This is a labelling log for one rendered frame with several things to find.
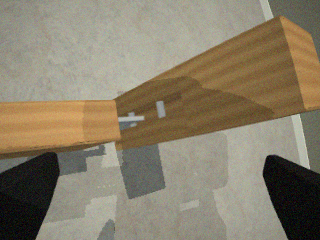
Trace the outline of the wooden post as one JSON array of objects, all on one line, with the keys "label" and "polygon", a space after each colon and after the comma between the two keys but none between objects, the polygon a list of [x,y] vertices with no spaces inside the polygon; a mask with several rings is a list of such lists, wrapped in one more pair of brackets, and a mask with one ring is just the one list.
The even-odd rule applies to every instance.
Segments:
[{"label": "wooden post", "polygon": [[320,61],[311,33],[284,16],[183,61],[116,101],[116,151],[320,109]]}]

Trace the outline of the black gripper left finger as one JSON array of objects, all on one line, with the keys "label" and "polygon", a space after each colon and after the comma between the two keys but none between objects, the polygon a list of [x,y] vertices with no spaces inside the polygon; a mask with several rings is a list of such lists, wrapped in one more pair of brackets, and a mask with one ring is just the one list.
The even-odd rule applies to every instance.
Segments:
[{"label": "black gripper left finger", "polygon": [[0,173],[0,240],[36,240],[59,175],[56,152]]}]

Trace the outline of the brown wooden board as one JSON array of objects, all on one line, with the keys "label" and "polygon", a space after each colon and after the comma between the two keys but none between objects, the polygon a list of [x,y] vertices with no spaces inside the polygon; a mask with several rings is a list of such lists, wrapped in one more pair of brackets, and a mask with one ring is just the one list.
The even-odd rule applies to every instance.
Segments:
[{"label": "brown wooden board", "polygon": [[115,100],[0,103],[0,160],[111,143],[121,139],[119,124],[140,120],[144,115],[117,117]]}]

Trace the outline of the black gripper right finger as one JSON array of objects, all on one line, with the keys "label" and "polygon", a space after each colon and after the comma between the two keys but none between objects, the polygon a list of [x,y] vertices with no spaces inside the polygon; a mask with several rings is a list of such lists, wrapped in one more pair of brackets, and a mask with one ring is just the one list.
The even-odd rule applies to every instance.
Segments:
[{"label": "black gripper right finger", "polygon": [[263,179],[288,240],[320,240],[319,173],[268,155]]}]

